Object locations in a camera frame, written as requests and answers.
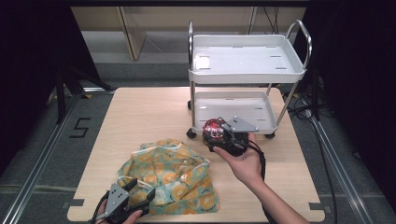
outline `black curtain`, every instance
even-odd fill
[[[309,7],[304,23],[313,34],[312,64],[324,82],[327,103],[396,211],[396,16],[391,1],[341,1]]]

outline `cart shelf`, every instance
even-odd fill
[[[290,43],[291,30],[299,25],[306,37],[304,63]],[[274,136],[298,82],[304,77],[312,50],[311,37],[301,21],[295,21],[283,35],[193,35],[189,27],[189,80],[192,128],[202,133],[209,119],[239,117],[258,133]],[[195,84],[263,84],[267,91],[196,92]],[[269,100],[272,83],[294,83],[276,118]]]

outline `crumpled fabric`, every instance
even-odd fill
[[[146,199],[155,189],[150,215],[186,215],[219,211],[219,198],[207,174],[209,160],[175,139],[141,145],[118,170],[118,184],[137,178],[129,204]]]

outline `wooden tabletop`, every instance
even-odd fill
[[[197,91],[228,91],[229,88],[196,88]],[[237,88],[233,91],[265,91]],[[187,107],[190,88],[119,88],[107,111],[93,146],[74,200],[82,206],[70,206],[71,221],[92,217],[100,198],[116,181],[117,171],[143,143],[173,138],[191,146],[211,161],[209,175],[219,196],[219,211],[201,215],[141,217],[141,222],[263,222],[267,221],[259,200],[233,175],[228,164],[203,144],[202,137],[187,137],[191,112]],[[275,114],[284,103],[278,89],[271,89],[270,101]],[[324,219],[321,210],[310,210],[309,203],[320,203],[290,118],[284,116],[276,137],[258,136],[258,144],[267,159],[266,183],[307,220]]]

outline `caster wheel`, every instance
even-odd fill
[[[272,138],[275,137],[275,133],[268,133],[268,134],[265,135],[265,137],[268,138],[268,139],[272,139]]]
[[[187,135],[190,139],[192,139],[192,138],[194,138],[194,137],[197,135],[197,133],[193,133],[193,132],[192,132],[192,129],[189,129],[189,130],[186,132],[186,135]]]

